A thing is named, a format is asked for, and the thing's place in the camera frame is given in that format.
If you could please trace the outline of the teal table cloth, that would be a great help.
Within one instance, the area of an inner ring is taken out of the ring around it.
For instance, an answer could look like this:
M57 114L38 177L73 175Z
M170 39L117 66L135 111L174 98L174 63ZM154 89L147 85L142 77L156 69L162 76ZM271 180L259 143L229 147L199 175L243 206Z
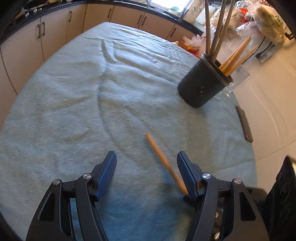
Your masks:
M117 165L97 203L109 240L185 240L193 207L147 142L149 133L176 168L184 151L220 180L257 185L252 145L234 94L201 108L177 86L197 58L141 30L102 23L48 59L18 95L1 130L1 213L25 239L56 178L90 172L109 151Z

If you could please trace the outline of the dark perforated utensil holder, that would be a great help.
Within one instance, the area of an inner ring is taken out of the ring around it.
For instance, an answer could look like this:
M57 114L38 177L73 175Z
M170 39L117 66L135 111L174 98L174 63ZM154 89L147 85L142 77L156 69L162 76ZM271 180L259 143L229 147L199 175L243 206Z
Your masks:
M187 104L200 108L233 82L219 69L220 65L218 60L213 62L206 53L202 54L178 84L179 94Z

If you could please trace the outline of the black smartphone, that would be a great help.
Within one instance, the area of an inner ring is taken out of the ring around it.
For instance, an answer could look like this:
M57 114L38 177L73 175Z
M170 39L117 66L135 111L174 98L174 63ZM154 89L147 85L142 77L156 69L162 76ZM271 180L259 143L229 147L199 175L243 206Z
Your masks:
M250 129L245 111L240 106L236 106L235 108L241 122L245 140L250 143L253 143L253 137L252 137L251 129Z

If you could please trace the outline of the clear glass pitcher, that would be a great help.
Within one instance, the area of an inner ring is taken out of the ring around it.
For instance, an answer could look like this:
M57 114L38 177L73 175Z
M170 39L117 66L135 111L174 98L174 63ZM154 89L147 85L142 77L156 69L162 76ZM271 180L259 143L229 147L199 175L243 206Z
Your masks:
M226 76L230 77L255 51L257 45L248 51L245 55L243 53L247 49L251 42L251 36L248 36L246 40L240 44L220 65L219 70Z

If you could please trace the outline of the hanging plastic bag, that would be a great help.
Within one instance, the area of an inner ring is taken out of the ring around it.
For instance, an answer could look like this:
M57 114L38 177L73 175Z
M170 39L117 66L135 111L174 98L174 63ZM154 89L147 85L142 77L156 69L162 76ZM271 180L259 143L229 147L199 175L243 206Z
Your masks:
M287 24L273 7L258 1L248 1L245 18L253 20L262 35L273 44L277 45L285 40Z

